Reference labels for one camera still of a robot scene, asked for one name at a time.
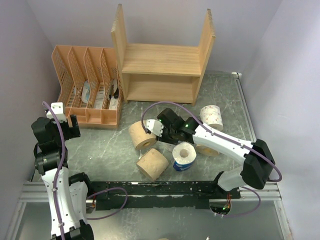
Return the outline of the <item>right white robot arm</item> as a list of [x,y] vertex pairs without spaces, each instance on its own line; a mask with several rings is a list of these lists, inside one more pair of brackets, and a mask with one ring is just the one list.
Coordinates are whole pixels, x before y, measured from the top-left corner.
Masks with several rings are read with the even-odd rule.
[[157,137],[161,142],[203,145],[240,164],[240,167],[220,172],[215,177],[212,193],[216,198],[223,199],[231,190],[246,185],[262,190],[270,179],[275,161],[265,141],[251,142],[230,136],[196,117],[184,120],[171,108],[159,113],[157,120],[162,124],[161,135]]

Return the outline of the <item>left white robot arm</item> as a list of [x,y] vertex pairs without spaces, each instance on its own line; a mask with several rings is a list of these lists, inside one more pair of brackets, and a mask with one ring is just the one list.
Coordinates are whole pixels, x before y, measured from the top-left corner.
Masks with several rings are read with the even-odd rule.
[[68,149],[65,141],[80,137],[75,115],[72,125],[39,117],[31,129],[37,139],[34,165],[44,182],[51,214],[51,239],[92,240],[94,233],[86,217],[86,199],[94,188],[84,172],[69,175]]

